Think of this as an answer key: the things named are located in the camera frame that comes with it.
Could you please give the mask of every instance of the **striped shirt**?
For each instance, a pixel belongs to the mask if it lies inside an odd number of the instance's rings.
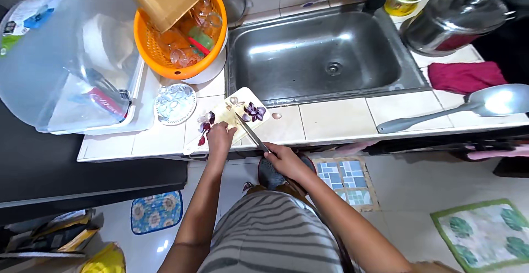
[[[291,195],[257,191],[218,222],[200,273],[343,272],[334,237]]]

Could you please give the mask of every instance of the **red cloth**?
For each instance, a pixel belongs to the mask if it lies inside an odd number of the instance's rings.
[[[428,77],[433,89],[457,94],[471,94],[487,87],[507,84],[495,62],[432,63],[428,66]]]

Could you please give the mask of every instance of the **knife blade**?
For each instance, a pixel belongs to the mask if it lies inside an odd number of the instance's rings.
[[[272,153],[272,151],[270,151],[270,149],[268,149],[268,147],[266,147],[266,145],[263,144],[261,139],[259,139],[259,137],[255,134],[255,132],[253,132],[253,130],[248,126],[248,124],[246,124],[246,121],[242,120],[242,117],[239,116],[237,112],[234,112],[234,113],[237,116],[237,119],[239,119],[239,121],[241,122],[242,128],[244,128],[244,130],[248,133],[248,136],[250,137],[250,139],[252,139],[255,145],[257,145],[257,147],[259,147],[264,152]]]

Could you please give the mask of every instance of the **stainless steel sink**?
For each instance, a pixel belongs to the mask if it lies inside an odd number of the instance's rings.
[[[268,107],[428,90],[391,19],[349,5],[229,32],[226,93]]]

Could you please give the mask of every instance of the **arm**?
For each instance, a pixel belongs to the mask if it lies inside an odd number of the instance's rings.
[[[288,147],[266,146],[277,154],[265,153],[274,167],[308,191],[318,211],[342,239],[350,256],[367,273],[411,272],[402,254],[353,207],[336,195]]]
[[[226,130],[228,124],[215,124],[208,135],[209,157],[175,242],[167,252],[158,273],[195,273],[209,254],[217,216],[218,193],[224,162],[237,128]]]

